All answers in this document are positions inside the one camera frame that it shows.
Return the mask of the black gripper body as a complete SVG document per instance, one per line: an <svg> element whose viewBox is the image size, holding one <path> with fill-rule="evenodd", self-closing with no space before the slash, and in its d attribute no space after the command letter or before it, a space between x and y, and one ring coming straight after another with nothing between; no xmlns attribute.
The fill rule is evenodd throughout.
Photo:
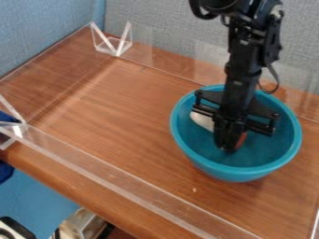
<svg viewBox="0 0 319 239"><path fill-rule="evenodd" d="M246 123L247 131L272 135L280 115L256 99L256 85L256 80L228 80L220 91L196 90L191 112L210 117L214 122L216 117L226 119L230 123L228 136L236 121Z"/></svg>

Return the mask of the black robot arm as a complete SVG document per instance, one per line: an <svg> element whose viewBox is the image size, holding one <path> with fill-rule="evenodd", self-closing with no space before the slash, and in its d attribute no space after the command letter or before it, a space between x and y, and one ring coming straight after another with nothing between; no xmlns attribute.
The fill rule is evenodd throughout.
<svg viewBox="0 0 319 239"><path fill-rule="evenodd" d="M284 17L280 0L188 0L193 15L220 19L228 27L230 60L222 91L195 91L193 111L214 123L216 146L235 151L248 131L271 135L279 114L255 97L263 69L279 60L280 25Z"/></svg>

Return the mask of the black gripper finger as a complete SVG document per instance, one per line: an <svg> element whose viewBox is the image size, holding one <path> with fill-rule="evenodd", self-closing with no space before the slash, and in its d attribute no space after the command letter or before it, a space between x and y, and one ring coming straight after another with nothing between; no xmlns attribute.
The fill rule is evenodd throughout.
<svg viewBox="0 0 319 239"><path fill-rule="evenodd" d="M228 128L230 128L228 121L220 117L216 117L215 141L216 141L216 146L223 150L228 149Z"/></svg>
<svg viewBox="0 0 319 239"><path fill-rule="evenodd" d="M231 125L231 151L238 150L247 138L247 127L243 121L236 121Z"/></svg>

